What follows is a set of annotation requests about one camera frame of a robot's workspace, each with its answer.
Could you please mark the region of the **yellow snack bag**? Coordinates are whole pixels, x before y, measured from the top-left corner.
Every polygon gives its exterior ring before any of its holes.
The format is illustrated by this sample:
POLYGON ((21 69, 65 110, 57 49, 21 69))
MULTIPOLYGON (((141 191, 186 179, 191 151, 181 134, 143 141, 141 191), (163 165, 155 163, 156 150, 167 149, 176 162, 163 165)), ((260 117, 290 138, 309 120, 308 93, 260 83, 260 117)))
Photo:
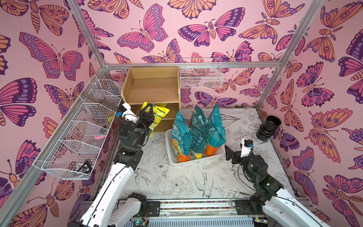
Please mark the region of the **yellow snack bag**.
POLYGON ((158 105, 153 105, 155 120, 151 126, 152 132, 147 132, 147 135, 150 137, 154 131, 154 129, 158 126, 161 120, 169 113, 169 109, 166 107, 161 107, 158 105))

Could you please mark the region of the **teal orange fertilizer bag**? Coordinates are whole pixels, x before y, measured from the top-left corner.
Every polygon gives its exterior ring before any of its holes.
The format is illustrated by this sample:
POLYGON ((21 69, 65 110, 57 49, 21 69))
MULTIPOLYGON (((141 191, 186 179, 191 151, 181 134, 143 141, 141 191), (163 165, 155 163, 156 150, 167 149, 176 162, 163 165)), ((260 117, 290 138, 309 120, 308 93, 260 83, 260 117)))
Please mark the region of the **teal orange fertilizer bag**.
POLYGON ((208 116, 208 132, 206 134, 207 147, 205 155, 214 156, 219 148, 226 142, 226 130, 224 128, 222 116, 217 104, 208 116))
POLYGON ((172 151, 178 162, 186 162, 191 159, 191 145, 193 133, 187 125, 181 110, 178 111, 172 128, 172 151))

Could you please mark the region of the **white plastic basket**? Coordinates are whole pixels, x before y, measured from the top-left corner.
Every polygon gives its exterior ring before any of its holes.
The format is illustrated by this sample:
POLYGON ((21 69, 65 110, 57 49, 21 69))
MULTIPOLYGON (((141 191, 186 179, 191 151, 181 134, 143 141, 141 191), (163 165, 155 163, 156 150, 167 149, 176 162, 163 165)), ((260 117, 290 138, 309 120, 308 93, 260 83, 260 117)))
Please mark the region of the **white plastic basket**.
POLYGON ((210 156, 210 157, 203 157, 201 159, 194 159, 193 157, 191 157, 191 159, 189 161, 185 161, 185 162, 179 162, 178 161, 178 157, 175 155, 175 153, 172 150, 172 129, 169 129, 165 132, 165 144, 166 144, 166 151, 167 151, 167 155, 170 161, 170 164, 172 166, 185 166, 185 165, 190 165, 190 164, 194 164, 194 163, 198 163, 201 161, 207 161, 207 160, 213 160, 213 159, 217 159, 217 158, 222 158, 225 156, 226 154, 226 150, 224 145, 222 147, 219 148, 219 150, 216 152, 215 155, 210 156))

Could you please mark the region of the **black camera lens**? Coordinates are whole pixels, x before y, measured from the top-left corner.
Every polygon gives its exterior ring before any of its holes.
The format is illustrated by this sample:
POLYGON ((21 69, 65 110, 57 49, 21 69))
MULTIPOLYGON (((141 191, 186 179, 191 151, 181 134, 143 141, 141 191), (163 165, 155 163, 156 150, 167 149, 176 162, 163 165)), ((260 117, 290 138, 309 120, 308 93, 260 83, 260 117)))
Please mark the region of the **black camera lens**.
POLYGON ((258 131, 256 132, 256 137, 260 141, 268 141, 271 136, 273 136, 278 127, 282 124, 281 120, 273 115, 266 117, 263 124, 260 125, 258 131))

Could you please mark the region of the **dark green yellow fertilizer bag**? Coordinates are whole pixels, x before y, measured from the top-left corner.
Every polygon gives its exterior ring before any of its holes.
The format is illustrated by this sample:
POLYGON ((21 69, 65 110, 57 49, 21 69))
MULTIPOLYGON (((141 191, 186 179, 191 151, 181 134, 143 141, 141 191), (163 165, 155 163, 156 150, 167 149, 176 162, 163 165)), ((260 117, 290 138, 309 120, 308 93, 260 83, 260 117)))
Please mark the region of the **dark green yellow fertilizer bag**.
POLYGON ((191 154, 195 159, 201 159, 207 148, 206 135, 210 129, 210 123, 199 106, 195 106, 192 112, 190 129, 193 134, 191 154))

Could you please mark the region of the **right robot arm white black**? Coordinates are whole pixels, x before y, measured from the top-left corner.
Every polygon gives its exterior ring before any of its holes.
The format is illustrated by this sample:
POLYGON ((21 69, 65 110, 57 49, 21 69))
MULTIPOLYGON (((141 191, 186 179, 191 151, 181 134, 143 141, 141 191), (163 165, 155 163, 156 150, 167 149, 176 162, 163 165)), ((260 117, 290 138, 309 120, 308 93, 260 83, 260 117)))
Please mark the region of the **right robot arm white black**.
POLYGON ((326 227, 305 208, 277 179, 268 174, 268 164, 261 155, 253 153, 252 140, 243 140, 240 151, 225 146, 226 160, 237 165, 237 176, 244 177, 243 184, 253 191, 248 199, 235 200, 232 204, 238 215, 266 215, 283 227, 326 227))

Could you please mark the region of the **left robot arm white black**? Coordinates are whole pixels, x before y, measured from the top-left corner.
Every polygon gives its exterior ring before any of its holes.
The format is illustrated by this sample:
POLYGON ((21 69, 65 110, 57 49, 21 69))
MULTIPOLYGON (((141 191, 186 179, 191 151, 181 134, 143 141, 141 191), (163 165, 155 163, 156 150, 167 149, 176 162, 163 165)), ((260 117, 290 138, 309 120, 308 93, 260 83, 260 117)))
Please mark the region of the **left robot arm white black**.
POLYGON ((97 197, 78 222, 79 227, 123 227, 132 217, 146 208, 146 197, 132 193, 118 207, 119 197, 134 174, 143 155, 143 147, 147 144, 155 120, 153 105, 145 103, 138 114, 134 114, 131 106, 124 103, 116 114, 121 119, 118 128, 118 142, 113 165, 107 179, 97 197))

